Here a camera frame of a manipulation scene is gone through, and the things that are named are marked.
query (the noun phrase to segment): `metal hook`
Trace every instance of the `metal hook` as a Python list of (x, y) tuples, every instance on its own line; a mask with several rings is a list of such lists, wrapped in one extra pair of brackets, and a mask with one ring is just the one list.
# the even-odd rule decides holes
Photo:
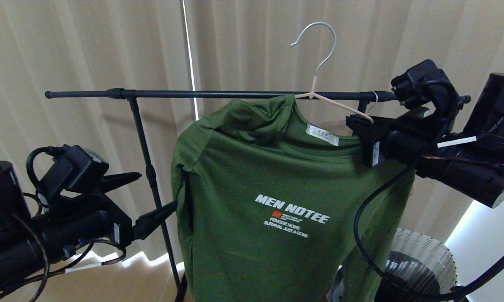
[(302, 34), (308, 30), (308, 28), (312, 27), (313, 25), (318, 25), (318, 24), (321, 24), (321, 25), (324, 25), (326, 27), (328, 27), (328, 29), (330, 29), (330, 31), (332, 32), (332, 35), (334, 36), (334, 45), (332, 45), (332, 50), (330, 51), (330, 53), (328, 54), (328, 56), (321, 62), (319, 63), (319, 66), (317, 66), (317, 69), (315, 70), (315, 76), (317, 76), (317, 74), (319, 73), (319, 68), (321, 68), (321, 66), (326, 62), (326, 60), (330, 59), (330, 56), (332, 55), (332, 53), (334, 53), (334, 49), (336, 48), (336, 44), (338, 43), (338, 38), (336, 36), (336, 31), (334, 30), (334, 28), (332, 27), (332, 25), (326, 23), (326, 22), (322, 22), (322, 21), (318, 21), (318, 22), (313, 22), (313, 23), (310, 23), (309, 25), (307, 25), (306, 27), (304, 27), (304, 29), (302, 29), (302, 32), (300, 32), (300, 35), (298, 36), (298, 38), (296, 38), (296, 41), (291, 43), (291, 47), (295, 46), (298, 41), (300, 41), (300, 37), (302, 37)]

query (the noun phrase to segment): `black metal rack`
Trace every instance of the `black metal rack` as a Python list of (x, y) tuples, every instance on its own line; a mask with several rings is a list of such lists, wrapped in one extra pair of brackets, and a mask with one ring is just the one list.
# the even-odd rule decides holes
[[(273, 98), (285, 94), (305, 94), (308, 91), (185, 91), (185, 90), (133, 90), (123, 88), (113, 88), (100, 91), (47, 91), (47, 98), (79, 98), (79, 97), (108, 97), (114, 99), (126, 99), (129, 101), (131, 111), (133, 112), (134, 123), (138, 132), (138, 138), (142, 148), (144, 162), (146, 163), (146, 178), (148, 178), (149, 186), (153, 195), (153, 200), (156, 208), (163, 208), (158, 192), (157, 174), (151, 163), (151, 157), (146, 141), (146, 134), (140, 116), (137, 98), (242, 98), (242, 99), (265, 99)], [(387, 102), (397, 99), (395, 94), (387, 91), (369, 91), (369, 92), (317, 92), (324, 97), (333, 100), (354, 100), (359, 101), (358, 111), (365, 112), (367, 105), (371, 102)], [(187, 280), (185, 274), (181, 281), (179, 273), (175, 266), (175, 257), (173, 255), (170, 235), (166, 226), (166, 222), (160, 224), (164, 243), (168, 250), (168, 258), (172, 267), (173, 278), (177, 286), (177, 296), (175, 302), (182, 302), (185, 298), (187, 289)]]

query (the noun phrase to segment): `shirt sleeve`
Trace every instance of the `shirt sleeve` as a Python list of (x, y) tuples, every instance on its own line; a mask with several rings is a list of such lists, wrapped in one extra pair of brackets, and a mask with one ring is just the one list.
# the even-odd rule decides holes
[[(368, 227), (365, 232), (360, 232), (367, 254), (382, 270), (386, 266), (392, 239), (397, 231), (413, 185), (414, 174), (411, 173), (408, 176), (410, 179), (400, 180), (401, 185), (390, 191), (376, 208), (374, 214), (368, 216)], [(366, 222), (360, 222), (361, 230), (364, 224)], [(342, 274), (345, 288), (343, 302), (373, 302), (381, 277), (367, 264), (357, 246), (344, 260)]]

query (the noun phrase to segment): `curtain fold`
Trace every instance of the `curtain fold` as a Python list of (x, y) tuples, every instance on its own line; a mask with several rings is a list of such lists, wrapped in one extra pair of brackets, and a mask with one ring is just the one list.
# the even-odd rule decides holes
[[(338, 36), (316, 91), (389, 90), (393, 77), (432, 59), (460, 94), (474, 99), (459, 114), (455, 131), (462, 130), (488, 73), (504, 72), (504, 0), (492, 5), (478, 0), (185, 0), (185, 8), (198, 90), (309, 90), (315, 68), (330, 52), (331, 34), (314, 26), (296, 46), (290, 43), (313, 21), (330, 23)], [(200, 115), (227, 102), (199, 100)], [(317, 125), (342, 125), (335, 121), (348, 115), (321, 101), (299, 100), (298, 105)], [(370, 114), (397, 117), (405, 111), (390, 102)], [(445, 241), (470, 201), (419, 178), (401, 227)]]
[[(133, 221), (154, 209), (133, 115), (125, 100), (46, 99), (46, 90), (191, 88), (180, 2), (0, 2), (0, 160), (14, 163), (22, 189), (29, 152), (81, 145), (110, 164), (109, 174), (142, 172), (109, 196)], [(190, 99), (138, 100), (163, 204), (172, 200), (170, 164), (177, 135), (194, 120)], [(40, 155), (39, 176), (52, 161)], [(167, 222), (181, 261), (174, 217)], [(160, 230), (128, 254), (166, 253)], [(114, 252), (96, 247), (100, 255)]]

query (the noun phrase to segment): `cylindrical motor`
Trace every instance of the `cylindrical motor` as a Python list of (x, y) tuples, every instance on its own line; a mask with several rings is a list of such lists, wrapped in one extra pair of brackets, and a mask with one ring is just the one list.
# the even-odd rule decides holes
[[(504, 118), (504, 74), (492, 73), (488, 76), (485, 88), (481, 92), (463, 134), (478, 136), (487, 133), (502, 117)], [(504, 119), (498, 128), (472, 145), (504, 153)]]
[(18, 186), (13, 165), (0, 161), (0, 243), (26, 233), (11, 215), (12, 211), (24, 219), (30, 219), (30, 212)]

